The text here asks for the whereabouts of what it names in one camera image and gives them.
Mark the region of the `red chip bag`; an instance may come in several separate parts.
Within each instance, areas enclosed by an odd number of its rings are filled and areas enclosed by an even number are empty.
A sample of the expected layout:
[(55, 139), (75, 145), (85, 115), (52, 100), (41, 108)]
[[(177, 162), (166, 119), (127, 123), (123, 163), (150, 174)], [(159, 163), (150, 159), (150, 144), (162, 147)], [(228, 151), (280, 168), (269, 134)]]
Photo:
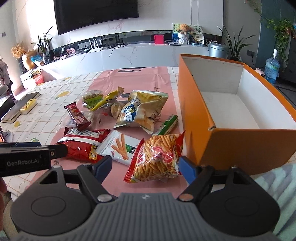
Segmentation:
[(66, 158), (91, 164), (102, 159), (102, 156), (97, 154), (96, 150), (110, 134), (109, 129), (80, 131), (76, 128), (70, 130), (66, 128), (65, 130), (67, 132), (57, 143), (66, 145), (68, 150)]

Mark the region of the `white spicy strip packet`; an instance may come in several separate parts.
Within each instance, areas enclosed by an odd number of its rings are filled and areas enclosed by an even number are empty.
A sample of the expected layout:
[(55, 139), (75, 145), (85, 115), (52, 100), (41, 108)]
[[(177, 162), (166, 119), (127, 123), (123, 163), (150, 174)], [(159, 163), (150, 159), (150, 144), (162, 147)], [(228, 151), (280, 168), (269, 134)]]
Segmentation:
[(109, 155), (112, 160), (129, 166), (139, 142), (136, 138), (112, 130), (97, 148), (96, 153), (103, 157)]

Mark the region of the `orange stick snack bag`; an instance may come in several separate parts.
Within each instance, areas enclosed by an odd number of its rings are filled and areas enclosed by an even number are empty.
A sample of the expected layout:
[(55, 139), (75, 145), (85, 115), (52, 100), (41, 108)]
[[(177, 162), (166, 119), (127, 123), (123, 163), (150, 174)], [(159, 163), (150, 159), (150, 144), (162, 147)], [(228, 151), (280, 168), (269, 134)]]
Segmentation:
[(179, 158), (184, 134), (152, 136), (141, 140), (126, 172), (126, 183), (173, 179), (181, 175)]

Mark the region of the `dark red snack bar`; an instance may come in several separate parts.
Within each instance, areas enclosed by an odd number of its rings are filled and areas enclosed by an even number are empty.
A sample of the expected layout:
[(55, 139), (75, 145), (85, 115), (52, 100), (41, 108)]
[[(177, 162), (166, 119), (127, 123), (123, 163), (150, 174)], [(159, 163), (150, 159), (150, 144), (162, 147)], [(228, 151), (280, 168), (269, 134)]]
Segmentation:
[(64, 108), (69, 113), (70, 117), (75, 123), (76, 128), (79, 131), (82, 131), (86, 129), (88, 126), (91, 125), (91, 121), (89, 121), (83, 113), (79, 110), (79, 108), (76, 105), (76, 102), (70, 103), (68, 105), (65, 105)]

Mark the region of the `green sausage packet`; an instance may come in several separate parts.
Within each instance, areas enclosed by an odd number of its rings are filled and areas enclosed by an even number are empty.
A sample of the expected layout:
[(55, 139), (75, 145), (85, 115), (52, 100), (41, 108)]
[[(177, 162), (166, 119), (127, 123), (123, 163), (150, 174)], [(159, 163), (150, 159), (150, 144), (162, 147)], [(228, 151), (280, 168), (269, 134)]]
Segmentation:
[(179, 122), (177, 115), (169, 116), (159, 128), (152, 134), (153, 136), (161, 136), (169, 134)]

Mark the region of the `orange cardboard box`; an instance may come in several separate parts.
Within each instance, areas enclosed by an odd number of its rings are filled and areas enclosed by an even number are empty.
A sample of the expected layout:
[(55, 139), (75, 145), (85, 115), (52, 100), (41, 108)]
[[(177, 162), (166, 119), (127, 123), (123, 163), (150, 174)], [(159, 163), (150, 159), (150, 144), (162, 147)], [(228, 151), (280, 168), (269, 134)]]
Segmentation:
[(178, 96), (187, 158), (255, 175), (295, 153), (295, 108), (248, 65), (181, 54)]

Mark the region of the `pale yellow chip bag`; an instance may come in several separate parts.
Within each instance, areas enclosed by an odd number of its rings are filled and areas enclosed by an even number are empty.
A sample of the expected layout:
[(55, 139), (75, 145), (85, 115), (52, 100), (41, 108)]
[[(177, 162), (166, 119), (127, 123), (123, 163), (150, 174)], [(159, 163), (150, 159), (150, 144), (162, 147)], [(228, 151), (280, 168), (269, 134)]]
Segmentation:
[(122, 108), (114, 128), (139, 126), (148, 134), (154, 132), (154, 119), (161, 113), (168, 94), (164, 92), (134, 90)]

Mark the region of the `clear biscuit packet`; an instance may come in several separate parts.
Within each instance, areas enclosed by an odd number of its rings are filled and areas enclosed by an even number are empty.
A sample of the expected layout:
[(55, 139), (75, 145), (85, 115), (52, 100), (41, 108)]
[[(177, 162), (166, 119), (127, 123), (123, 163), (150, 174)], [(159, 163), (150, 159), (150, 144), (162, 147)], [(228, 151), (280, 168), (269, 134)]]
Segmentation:
[(120, 101), (111, 101), (102, 106), (102, 109), (109, 116), (112, 116), (114, 119), (118, 119), (119, 114), (121, 113), (122, 108), (124, 107), (124, 103)]

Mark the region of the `dark hardcover book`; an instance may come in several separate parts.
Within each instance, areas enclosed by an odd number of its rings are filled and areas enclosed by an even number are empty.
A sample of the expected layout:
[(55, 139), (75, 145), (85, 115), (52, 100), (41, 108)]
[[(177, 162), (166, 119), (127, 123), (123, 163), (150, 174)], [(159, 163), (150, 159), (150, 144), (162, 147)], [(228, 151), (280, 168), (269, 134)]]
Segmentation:
[(40, 96), (39, 92), (28, 93), (17, 103), (15, 103), (11, 96), (5, 96), (1, 98), (1, 121), (3, 123), (14, 123), (16, 119), (21, 115), (21, 108), (30, 99), (37, 99)]

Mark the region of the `yellow duck tissue pack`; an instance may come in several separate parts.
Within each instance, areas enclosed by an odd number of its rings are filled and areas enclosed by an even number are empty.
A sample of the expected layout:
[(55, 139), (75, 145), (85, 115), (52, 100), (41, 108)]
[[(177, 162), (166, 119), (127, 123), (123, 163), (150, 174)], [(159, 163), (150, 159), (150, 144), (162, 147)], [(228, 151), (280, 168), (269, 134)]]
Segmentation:
[(21, 114), (28, 114), (37, 105), (36, 99), (29, 99), (28, 102), (20, 109)]

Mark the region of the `yellow snack packet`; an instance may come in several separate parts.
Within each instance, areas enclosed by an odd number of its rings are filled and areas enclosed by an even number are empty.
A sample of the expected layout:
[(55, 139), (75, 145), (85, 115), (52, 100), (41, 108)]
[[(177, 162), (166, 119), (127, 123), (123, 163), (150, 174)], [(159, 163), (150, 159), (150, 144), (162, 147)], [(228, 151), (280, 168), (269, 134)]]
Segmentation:
[(117, 99), (120, 95), (122, 95), (124, 93), (124, 88), (122, 87), (118, 87), (117, 90), (114, 90), (112, 92), (110, 92), (109, 94), (107, 94), (105, 97), (103, 97), (102, 100), (100, 100), (100, 102), (98, 102), (91, 110), (92, 111), (96, 111), (97, 109), (99, 109), (100, 107), (102, 107), (103, 105), (107, 104), (108, 102)]

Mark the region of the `white wifi router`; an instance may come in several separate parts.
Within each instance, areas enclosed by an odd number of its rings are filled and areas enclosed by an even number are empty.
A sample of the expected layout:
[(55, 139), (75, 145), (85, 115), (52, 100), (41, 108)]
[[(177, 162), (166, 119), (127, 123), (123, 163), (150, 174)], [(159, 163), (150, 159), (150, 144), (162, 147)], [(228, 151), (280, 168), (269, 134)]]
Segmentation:
[(98, 52), (103, 50), (103, 42), (100, 38), (99, 40), (94, 38), (92, 41), (89, 40), (90, 50), (89, 52)]

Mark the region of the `blue water jug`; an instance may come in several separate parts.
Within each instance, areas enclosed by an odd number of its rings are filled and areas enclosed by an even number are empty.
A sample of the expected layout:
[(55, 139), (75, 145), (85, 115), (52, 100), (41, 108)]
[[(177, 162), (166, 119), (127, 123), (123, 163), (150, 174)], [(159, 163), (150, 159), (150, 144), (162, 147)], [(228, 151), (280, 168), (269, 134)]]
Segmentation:
[(271, 84), (276, 83), (276, 79), (278, 78), (278, 73), (280, 69), (280, 63), (277, 60), (277, 53), (277, 49), (274, 49), (272, 57), (266, 60), (264, 68), (265, 78)]

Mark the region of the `white tv cabinet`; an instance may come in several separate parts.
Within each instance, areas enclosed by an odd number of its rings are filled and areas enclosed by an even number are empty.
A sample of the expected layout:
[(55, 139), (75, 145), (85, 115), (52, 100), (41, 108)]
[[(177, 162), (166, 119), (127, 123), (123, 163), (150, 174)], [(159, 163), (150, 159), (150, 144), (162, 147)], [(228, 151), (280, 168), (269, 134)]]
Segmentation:
[(180, 54), (208, 56), (202, 46), (170, 46), (149, 43), (129, 44), (115, 49), (77, 54), (41, 67), (46, 81), (120, 68), (158, 67), (179, 65)]

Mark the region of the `teddy bear bouquet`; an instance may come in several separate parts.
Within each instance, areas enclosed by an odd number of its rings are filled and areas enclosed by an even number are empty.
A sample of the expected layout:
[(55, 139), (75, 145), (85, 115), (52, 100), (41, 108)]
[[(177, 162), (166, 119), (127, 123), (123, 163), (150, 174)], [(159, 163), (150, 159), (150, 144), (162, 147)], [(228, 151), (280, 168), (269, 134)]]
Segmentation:
[(189, 44), (189, 30), (190, 27), (187, 24), (180, 24), (178, 29), (178, 38), (180, 45), (188, 45)]

